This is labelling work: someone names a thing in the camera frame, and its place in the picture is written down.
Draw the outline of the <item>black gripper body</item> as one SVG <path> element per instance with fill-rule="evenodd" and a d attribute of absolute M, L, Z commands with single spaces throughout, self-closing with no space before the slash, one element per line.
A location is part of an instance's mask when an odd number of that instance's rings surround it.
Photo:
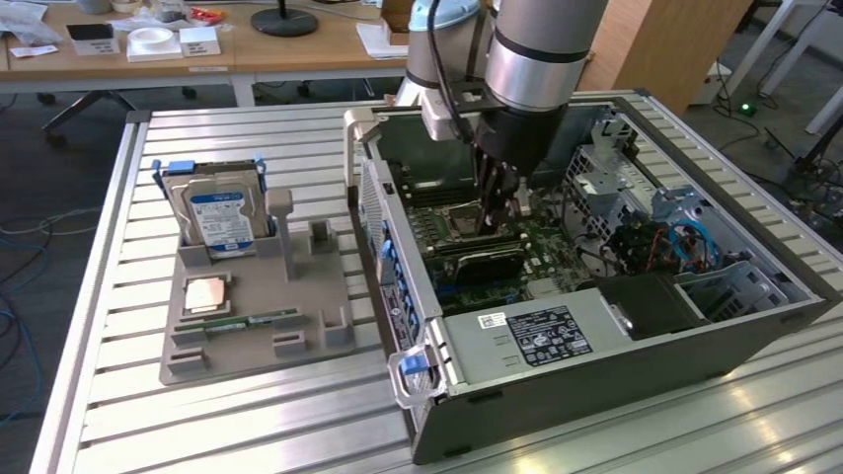
<path fill-rule="evenodd" d="M 475 144 L 482 152 L 532 174 L 546 159 L 568 106 L 532 113 L 514 108 L 480 113 Z"/>

